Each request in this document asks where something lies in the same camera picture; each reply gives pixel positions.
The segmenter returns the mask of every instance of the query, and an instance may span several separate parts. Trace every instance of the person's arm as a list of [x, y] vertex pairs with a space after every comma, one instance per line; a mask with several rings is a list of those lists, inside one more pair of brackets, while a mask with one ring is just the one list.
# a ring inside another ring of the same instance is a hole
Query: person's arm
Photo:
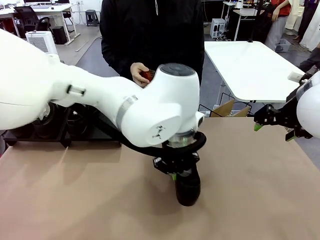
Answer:
[[121, 27], [119, 26], [115, 0], [103, 0], [100, 16], [103, 58], [118, 74], [131, 79], [130, 67], [134, 61], [122, 52], [123, 46], [119, 41], [118, 31], [121, 31]]
[[205, 60], [204, 17], [201, 0], [195, 0], [192, 28], [194, 30], [190, 36], [192, 38], [192, 45], [189, 46], [190, 51], [188, 52], [188, 65], [196, 71], [201, 83], [202, 70]]
[[273, 11], [273, 14], [272, 14], [272, 22], [277, 20], [279, 13], [280, 13], [280, 9], [287, 6], [288, 4], [290, 4], [289, 0], [285, 0], [283, 3], [279, 4], [279, 6], [277, 6], [275, 8], [275, 10]]

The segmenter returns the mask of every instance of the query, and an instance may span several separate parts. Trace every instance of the black stool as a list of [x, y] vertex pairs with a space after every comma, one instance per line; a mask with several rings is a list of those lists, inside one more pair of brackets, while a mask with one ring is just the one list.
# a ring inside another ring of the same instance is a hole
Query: black stool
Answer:
[[98, 20], [96, 10], [89, 9], [89, 10], [85, 11], [85, 19], [86, 19], [86, 26], [87, 27], [89, 27], [89, 25], [94, 26], [94, 27], [98, 27], [99, 20]]

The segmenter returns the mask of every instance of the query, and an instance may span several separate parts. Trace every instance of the drawstring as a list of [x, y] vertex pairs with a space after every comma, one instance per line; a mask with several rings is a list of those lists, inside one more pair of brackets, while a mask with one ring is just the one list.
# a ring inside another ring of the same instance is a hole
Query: drawstring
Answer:
[[155, 12], [156, 12], [156, 15], [158, 16], [158, 3], [157, 3], [157, 0], [155, 0]]

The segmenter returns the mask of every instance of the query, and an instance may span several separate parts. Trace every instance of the white box with vent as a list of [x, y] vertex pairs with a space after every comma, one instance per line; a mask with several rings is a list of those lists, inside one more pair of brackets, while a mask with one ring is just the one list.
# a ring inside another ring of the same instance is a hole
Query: white box with vent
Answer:
[[212, 39], [219, 38], [225, 31], [225, 20], [222, 18], [212, 18], [210, 36]]
[[25, 34], [27, 41], [46, 54], [58, 54], [50, 31], [30, 31]]

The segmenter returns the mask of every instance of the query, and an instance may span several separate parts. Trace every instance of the black hoodie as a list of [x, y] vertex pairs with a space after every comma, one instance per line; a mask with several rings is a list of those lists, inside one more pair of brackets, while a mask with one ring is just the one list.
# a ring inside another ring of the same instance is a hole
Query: black hoodie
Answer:
[[180, 63], [202, 79], [201, 0], [103, 0], [100, 31], [103, 58], [122, 77], [132, 79], [132, 63]]

